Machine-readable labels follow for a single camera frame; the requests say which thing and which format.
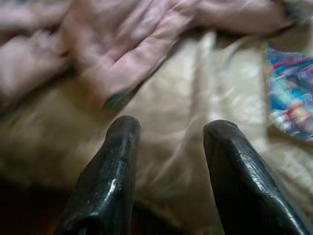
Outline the pink cartoon print blanket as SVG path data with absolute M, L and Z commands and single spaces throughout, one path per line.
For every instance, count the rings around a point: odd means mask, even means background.
M 0 0 L 0 110 L 71 66 L 115 104 L 188 29 L 263 34 L 296 20 L 288 0 Z

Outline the beige patterned bed sheet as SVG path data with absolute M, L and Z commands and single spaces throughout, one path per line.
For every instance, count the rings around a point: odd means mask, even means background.
M 192 234 L 223 234 L 203 152 L 208 122 L 238 125 L 313 224 L 313 143 L 268 120 L 262 48 L 313 56 L 313 0 L 288 0 L 296 23 L 263 34 L 197 26 L 115 104 L 75 66 L 0 110 L 0 179 L 71 190 L 119 115 L 141 123 L 135 201 Z

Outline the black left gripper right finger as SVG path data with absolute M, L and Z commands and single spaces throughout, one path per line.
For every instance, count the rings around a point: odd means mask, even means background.
M 236 124 L 206 124 L 203 148 L 225 235 L 312 235 L 308 218 Z

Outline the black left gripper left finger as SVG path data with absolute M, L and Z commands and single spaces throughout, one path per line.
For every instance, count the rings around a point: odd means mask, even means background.
M 118 117 L 80 174 L 55 235 L 130 235 L 140 123 Z

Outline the colourful comic book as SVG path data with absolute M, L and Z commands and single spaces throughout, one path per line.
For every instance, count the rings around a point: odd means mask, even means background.
M 280 133 L 313 143 L 313 56 L 262 48 L 268 120 Z

